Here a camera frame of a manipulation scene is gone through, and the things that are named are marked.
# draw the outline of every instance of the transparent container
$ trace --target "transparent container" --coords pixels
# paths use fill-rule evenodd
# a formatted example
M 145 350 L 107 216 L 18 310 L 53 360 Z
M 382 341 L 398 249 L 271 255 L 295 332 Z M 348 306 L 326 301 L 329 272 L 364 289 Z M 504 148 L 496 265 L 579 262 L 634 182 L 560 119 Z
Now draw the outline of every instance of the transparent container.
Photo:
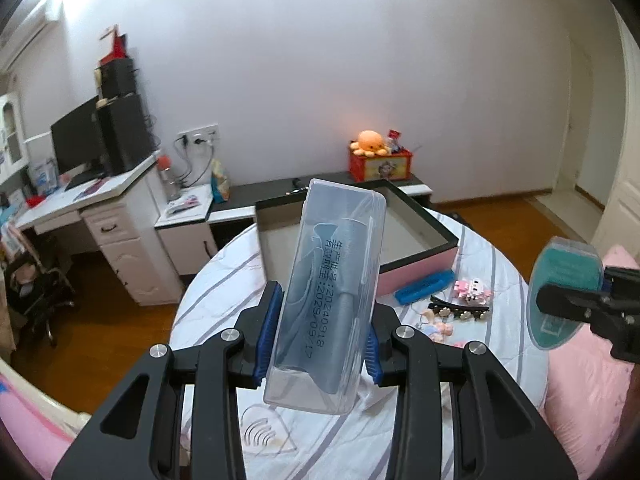
M 264 402 L 332 415 L 353 408 L 378 282 L 385 212 L 380 193 L 311 181 Z

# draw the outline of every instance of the pink toy figure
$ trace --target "pink toy figure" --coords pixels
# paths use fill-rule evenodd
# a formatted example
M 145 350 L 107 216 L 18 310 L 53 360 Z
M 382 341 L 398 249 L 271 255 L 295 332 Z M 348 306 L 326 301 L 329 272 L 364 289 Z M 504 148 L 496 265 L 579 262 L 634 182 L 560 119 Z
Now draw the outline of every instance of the pink toy figure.
M 480 280 L 459 280 L 453 287 L 454 292 L 461 300 L 470 305 L 482 306 L 492 296 L 492 292 L 485 288 Z
M 436 323 L 435 327 L 438 332 L 447 337 L 453 334 L 453 325 L 451 323 Z
M 428 308 L 422 315 L 426 318 L 427 323 L 421 323 L 418 327 L 424 335 L 427 335 L 434 343 L 444 343 L 445 336 L 453 334 L 453 325 L 451 323 L 434 323 L 433 310 Z

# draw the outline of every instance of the wall socket panel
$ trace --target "wall socket panel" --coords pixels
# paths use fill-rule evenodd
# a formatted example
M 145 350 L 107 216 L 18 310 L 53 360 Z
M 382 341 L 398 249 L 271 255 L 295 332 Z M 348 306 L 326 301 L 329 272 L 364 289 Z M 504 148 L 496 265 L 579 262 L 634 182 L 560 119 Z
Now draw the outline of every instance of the wall socket panel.
M 186 132 L 181 132 L 176 135 L 177 139 L 180 139 L 183 135 L 186 135 L 189 139 L 189 144 L 194 144 L 196 139 L 204 139 L 204 140 L 216 140 L 220 135 L 220 125 L 212 124 L 211 126 L 203 126 L 201 128 L 196 128 L 195 130 L 188 130 Z

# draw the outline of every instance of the computer monitor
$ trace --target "computer monitor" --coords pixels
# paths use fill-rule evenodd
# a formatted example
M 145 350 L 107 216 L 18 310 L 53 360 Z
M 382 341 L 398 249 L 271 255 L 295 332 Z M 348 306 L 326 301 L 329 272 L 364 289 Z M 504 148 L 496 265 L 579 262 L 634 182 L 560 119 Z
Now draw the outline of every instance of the computer monitor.
M 66 173 L 81 164 L 88 164 L 89 169 L 73 177 L 66 186 L 70 189 L 84 184 L 94 178 L 104 176 L 105 171 L 100 164 L 104 150 L 99 138 L 99 130 L 95 124 L 95 104 L 98 97 L 89 99 L 75 110 L 51 125 L 51 137 L 58 161 L 58 171 Z

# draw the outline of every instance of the pink box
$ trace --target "pink box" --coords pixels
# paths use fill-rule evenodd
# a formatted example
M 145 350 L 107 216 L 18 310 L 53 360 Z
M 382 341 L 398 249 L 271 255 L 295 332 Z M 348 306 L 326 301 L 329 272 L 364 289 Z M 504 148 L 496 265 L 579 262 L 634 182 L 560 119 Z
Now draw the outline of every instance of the pink box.
M 375 190 L 386 199 L 377 296 L 452 267 L 458 238 L 413 198 L 387 180 L 356 186 Z M 289 283 L 305 197 L 301 192 L 255 204 L 264 272 L 283 288 Z

